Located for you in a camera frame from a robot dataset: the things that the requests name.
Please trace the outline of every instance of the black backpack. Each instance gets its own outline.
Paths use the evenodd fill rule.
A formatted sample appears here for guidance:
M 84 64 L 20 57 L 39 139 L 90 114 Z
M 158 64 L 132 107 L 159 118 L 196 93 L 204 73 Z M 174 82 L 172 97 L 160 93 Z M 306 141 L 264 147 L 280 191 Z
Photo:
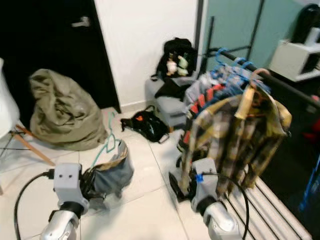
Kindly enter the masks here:
M 167 77 L 167 61 L 169 60 L 170 55 L 177 66 L 179 65 L 178 56 L 182 56 L 187 60 L 188 66 L 186 69 L 188 71 L 188 77 L 196 70 L 197 51 L 192 47 L 192 44 L 188 39 L 175 37 L 173 40 L 165 42 L 163 46 L 163 55 L 156 67 L 156 74 L 151 76 L 152 80 L 156 81 L 158 78 L 165 79 Z M 170 76 L 170 78 L 177 77 L 181 77 L 178 72 Z
M 122 118 L 120 121 L 122 131 L 129 127 L 150 142 L 162 144 L 169 139 L 168 127 L 155 115 L 155 106 L 153 105 L 146 107 L 143 111 L 138 111 L 132 118 Z

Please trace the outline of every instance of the plush toy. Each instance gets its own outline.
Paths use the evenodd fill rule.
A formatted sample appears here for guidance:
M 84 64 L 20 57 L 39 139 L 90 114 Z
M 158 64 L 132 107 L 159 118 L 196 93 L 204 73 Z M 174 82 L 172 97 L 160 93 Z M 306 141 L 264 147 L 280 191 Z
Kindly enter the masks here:
M 188 75 L 188 61 L 182 57 L 182 56 L 178 56 L 179 59 L 179 67 L 178 67 L 178 74 L 180 76 L 187 76 Z
M 177 63 L 173 61 L 172 58 L 173 55 L 170 53 L 169 60 L 166 62 L 166 67 L 168 68 L 168 72 L 166 73 L 167 76 L 171 76 L 177 71 Z

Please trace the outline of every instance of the chair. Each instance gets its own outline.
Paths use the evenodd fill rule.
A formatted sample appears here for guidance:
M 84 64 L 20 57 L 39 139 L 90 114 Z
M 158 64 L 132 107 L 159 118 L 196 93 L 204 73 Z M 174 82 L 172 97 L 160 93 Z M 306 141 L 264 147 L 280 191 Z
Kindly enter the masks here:
M 17 124 L 20 117 L 19 108 L 7 87 L 5 76 L 2 71 L 3 64 L 4 60 L 0 58 L 0 139 L 7 134 L 11 134 L 14 139 L 21 142 L 24 146 L 26 146 L 28 149 L 42 158 L 46 163 L 54 166 L 55 164 L 47 156 L 45 156 L 42 152 L 34 148 L 26 140 L 24 140 L 17 131 L 12 131 L 14 128 L 17 128 L 24 134 L 35 137 L 26 128 Z

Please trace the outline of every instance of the white tile floor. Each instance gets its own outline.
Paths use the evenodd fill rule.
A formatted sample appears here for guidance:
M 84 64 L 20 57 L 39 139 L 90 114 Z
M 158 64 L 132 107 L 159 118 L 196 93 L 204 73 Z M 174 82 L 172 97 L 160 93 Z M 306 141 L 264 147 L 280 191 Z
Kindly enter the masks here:
M 110 109 L 103 110 L 105 126 Z M 134 112 L 117 114 L 112 120 L 115 136 L 123 139 L 129 148 L 134 166 L 131 184 L 122 199 L 110 195 L 105 204 L 108 210 L 91 209 L 81 219 L 77 239 L 82 240 L 210 240 L 208 229 L 199 214 L 192 211 L 190 202 L 178 204 L 168 186 L 168 171 L 174 171 L 179 151 L 176 143 L 179 131 L 170 134 L 164 144 L 150 143 L 129 129 L 121 132 L 120 118 L 129 118 Z M 35 147 L 56 164 L 81 163 L 87 169 L 102 147 L 72 152 L 49 146 L 26 137 Z M 0 140 L 3 147 L 7 139 Z M 11 148 L 22 148 L 13 141 Z M 103 153 L 98 163 L 108 161 L 113 153 Z M 0 158 L 0 239 L 14 240 L 14 204 L 22 186 L 33 176 L 49 169 L 37 156 L 27 150 L 8 150 Z M 43 177 L 27 188 L 20 201 L 18 222 L 24 240 L 39 239 L 52 210 L 57 209 L 53 181 Z

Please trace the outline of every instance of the gray stool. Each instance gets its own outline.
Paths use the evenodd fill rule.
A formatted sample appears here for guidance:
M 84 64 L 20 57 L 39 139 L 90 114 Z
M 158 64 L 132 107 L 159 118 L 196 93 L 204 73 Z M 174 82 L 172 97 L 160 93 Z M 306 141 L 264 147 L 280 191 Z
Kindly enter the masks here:
M 152 81 L 148 79 L 145 83 L 147 94 L 152 97 L 152 104 L 161 113 L 163 122 L 169 126 L 170 132 L 174 129 L 181 129 L 186 124 L 186 106 L 178 98 L 160 96 L 155 98 L 157 91 L 165 84 L 161 79 Z

